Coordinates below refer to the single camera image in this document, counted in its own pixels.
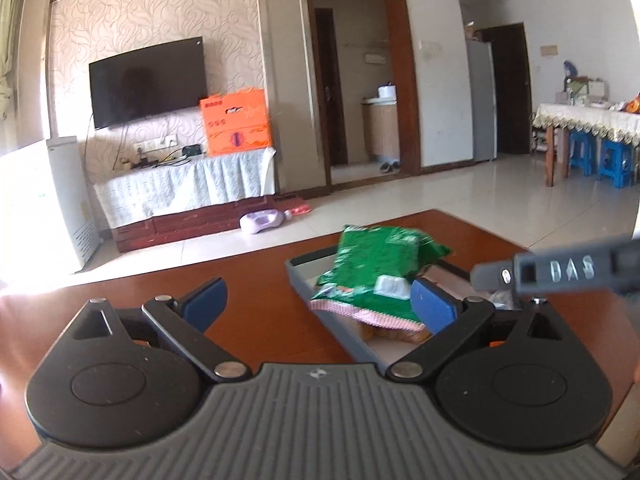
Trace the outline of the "tied curtain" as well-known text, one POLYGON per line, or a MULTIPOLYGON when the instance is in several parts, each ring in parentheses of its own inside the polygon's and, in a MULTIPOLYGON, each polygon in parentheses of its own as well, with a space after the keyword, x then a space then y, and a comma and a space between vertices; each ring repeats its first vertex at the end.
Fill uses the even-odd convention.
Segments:
POLYGON ((15 143, 14 64, 23 0, 1 0, 1 154, 15 143))

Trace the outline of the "white chest freezer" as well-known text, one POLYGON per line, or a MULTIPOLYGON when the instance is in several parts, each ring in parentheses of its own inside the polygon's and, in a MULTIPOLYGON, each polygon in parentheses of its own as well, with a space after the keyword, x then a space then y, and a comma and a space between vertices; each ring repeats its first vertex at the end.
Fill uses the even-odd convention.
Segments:
POLYGON ((101 244, 79 143, 42 140, 1 157, 1 279, 82 270, 101 244))

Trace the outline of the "blue plastic stool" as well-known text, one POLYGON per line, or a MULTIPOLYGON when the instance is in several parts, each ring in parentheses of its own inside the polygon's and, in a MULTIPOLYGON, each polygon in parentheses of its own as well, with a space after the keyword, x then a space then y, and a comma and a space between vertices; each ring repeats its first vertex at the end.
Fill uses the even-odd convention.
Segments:
POLYGON ((602 139, 597 178, 608 178, 616 188, 631 185, 636 168, 636 149, 632 144, 602 139))
POLYGON ((591 176, 594 171, 596 151, 596 139, 591 133, 576 129, 570 132, 568 149, 570 168, 579 169, 585 177, 591 176))

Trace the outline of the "pair of slippers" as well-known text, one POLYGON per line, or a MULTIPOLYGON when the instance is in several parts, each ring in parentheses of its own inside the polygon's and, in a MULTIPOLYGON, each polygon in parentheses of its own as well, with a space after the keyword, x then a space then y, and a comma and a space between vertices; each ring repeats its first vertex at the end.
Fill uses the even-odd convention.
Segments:
POLYGON ((393 172, 397 172, 400 170, 400 163, 398 160, 394 160, 393 162, 383 162, 380 166, 381 174, 392 174, 393 172))

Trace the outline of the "red tv cabinet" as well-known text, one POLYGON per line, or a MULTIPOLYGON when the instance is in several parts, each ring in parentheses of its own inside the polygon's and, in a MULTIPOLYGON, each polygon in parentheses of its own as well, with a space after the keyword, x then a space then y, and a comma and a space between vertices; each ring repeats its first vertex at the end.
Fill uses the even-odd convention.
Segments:
POLYGON ((289 210, 306 203, 297 194, 270 195, 239 200, 216 206, 164 214, 136 223, 111 229, 119 252, 181 242, 190 238, 239 229, 244 214, 264 209, 289 210))

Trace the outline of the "white pot on counter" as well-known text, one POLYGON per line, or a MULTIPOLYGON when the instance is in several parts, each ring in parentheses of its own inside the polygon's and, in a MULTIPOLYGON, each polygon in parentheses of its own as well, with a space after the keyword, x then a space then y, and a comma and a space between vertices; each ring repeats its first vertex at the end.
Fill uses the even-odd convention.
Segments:
POLYGON ((378 87, 378 98, 381 100, 396 101, 397 91, 394 84, 383 84, 378 87))

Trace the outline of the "red item on floor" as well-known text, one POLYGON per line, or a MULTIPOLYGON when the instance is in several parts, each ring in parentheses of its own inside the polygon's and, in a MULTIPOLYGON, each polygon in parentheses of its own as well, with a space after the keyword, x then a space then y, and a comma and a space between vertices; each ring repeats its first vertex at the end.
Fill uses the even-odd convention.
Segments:
POLYGON ((311 212, 311 206, 303 203, 295 207, 291 207, 288 212, 292 217, 303 216, 304 214, 309 214, 311 212))

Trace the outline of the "white patterned cabinet cloth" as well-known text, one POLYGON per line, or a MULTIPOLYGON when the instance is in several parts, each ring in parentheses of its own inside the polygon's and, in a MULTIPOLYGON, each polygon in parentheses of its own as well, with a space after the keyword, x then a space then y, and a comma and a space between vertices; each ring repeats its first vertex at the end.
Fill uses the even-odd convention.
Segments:
POLYGON ((93 185, 111 229, 168 214, 273 195, 274 148, 193 157, 180 164, 124 172, 93 185))

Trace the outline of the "kitchen counter cabinet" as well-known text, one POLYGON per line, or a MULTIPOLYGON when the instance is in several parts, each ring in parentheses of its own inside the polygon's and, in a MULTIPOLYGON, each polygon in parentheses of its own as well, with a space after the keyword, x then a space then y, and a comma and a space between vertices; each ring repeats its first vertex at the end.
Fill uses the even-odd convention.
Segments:
POLYGON ((364 142, 369 155, 382 162, 400 159, 397 102, 365 100, 361 104, 364 142))

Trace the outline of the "tan peanut snack bag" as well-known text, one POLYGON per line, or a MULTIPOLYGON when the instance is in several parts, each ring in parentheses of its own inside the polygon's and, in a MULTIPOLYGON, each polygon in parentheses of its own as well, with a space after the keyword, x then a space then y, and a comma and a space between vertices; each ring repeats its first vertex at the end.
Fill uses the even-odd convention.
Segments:
POLYGON ((360 336, 363 340, 371 340, 374 337, 388 340, 408 342, 409 344, 423 344, 429 340, 432 334, 428 330, 392 330, 391 328, 376 327, 357 322, 360 336))

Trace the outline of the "black wall television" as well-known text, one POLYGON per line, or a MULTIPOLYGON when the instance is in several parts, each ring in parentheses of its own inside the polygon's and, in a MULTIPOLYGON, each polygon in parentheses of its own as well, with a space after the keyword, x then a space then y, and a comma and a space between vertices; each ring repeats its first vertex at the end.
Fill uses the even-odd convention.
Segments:
POLYGON ((156 44, 89 64, 94 128, 196 107, 208 96, 204 40, 156 44))

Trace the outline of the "grey refrigerator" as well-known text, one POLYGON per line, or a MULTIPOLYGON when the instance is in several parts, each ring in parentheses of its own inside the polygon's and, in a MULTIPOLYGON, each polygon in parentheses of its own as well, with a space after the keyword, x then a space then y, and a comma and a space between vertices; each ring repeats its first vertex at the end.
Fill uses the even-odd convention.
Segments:
POLYGON ((490 162, 497 158, 496 92, 491 46, 468 40, 466 52, 472 100, 473 157, 476 162, 490 162))

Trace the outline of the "green snack bag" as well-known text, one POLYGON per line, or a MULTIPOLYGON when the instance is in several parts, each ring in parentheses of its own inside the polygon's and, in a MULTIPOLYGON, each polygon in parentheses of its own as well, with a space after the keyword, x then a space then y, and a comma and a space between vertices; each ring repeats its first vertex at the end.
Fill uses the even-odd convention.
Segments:
POLYGON ((451 254, 431 235, 399 226, 345 226, 328 283, 372 288, 381 276, 412 280, 418 272, 451 254))
POLYGON ((309 307, 392 330, 426 330, 410 304, 411 283, 401 276, 369 272, 323 273, 309 307))

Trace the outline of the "dining table with lace cloth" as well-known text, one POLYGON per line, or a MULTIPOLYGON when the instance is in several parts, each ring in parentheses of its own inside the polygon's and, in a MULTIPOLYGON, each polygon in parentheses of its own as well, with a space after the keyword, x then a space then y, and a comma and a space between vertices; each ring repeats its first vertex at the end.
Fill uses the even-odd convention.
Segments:
POLYGON ((628 168, 630 182, 637 181, 639 148, 639 113, 616 112, 609 108, 542 103, 533 118, 533 126, 544 129, 546 139, 554 148, 554 133, 561 130, 560 144, 564 145, 568 130, 582 130, 596 138, 622 142, 632 146, 628 168))

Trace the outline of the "orange cardboard box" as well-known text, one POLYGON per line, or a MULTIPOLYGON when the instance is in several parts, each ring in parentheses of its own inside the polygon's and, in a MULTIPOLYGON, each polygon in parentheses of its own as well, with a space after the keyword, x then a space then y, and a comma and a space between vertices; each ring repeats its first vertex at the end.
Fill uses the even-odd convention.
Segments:
POLYGON ((200 101, 209 156, 271 148, 265 91, 246 88, 200 101))

